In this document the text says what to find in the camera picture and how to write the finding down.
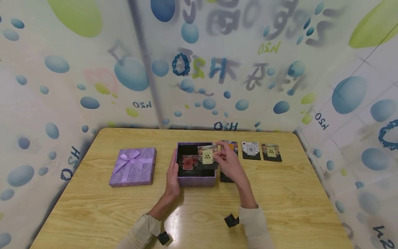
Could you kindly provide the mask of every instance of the beige sleeve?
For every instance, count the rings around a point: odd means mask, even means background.
[[[257,206],[256,209],[239,207],[239,223],[245,229],[248,249],[273,249],[264,211]]]
[[[129,233],[117,245],[116,249],[144,249],[152,235],[160,234],[161,221],[144,214],[137,220]]]

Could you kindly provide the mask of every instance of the wall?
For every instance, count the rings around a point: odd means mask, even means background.
[[[109,126],[295,131],[353,245],[388,248],[397,7],[3,0],[0,248],[29,247]]]

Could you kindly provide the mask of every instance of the purple ribbon bow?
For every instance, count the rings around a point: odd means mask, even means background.
[[[139,170],[142,170],[144,167],[144,163],[152,162],[151,158],[137,159],[139,155],[141,155],[141,152],[139,151],[134,151],[133,153],[129,153],[129,155],[126,155],[124,153],[121,154],[116,160],[116,163],[119,163],[119,165],[114,168],[112,175],[116,174],[121,168],[123,168],[123,166],[126,166],[123,172],[121,183],[127,183],[127,179],[129,177],[132,166],[136,167]]]

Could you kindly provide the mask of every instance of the wooden table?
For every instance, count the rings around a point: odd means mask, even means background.
[[[352,248],[301,144],[292,133],[102,129],[31,249],[114,248],[164,192],[166,169],[177,142],[231,140],[254,196],[267,217],[275,248]],[[241,141],[278,144],[283,162],[243,160]],[[112,188],[108,185],[119,149],[156,147],[153,185]],[[164,227],[169,248],[246,248],[243,227],[228,228],[224,217],[238,215],[234,184],[184,188]],[[164,248],[154,239],[148,248]]]

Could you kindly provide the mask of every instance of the gift box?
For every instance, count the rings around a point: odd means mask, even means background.
[[[150,185],[155,171],[156,149],[121,149],[109,185],[112,187]]]
[[[178,183],[181,187],[213,187],[216,184],[215,169],[218,168],[218,164],[211,160],[203,167],[203,162],[199,159],[203,156],[200,155],[201,149],[210,145],[213,143],[177,144],[176,163],[179,165]]]

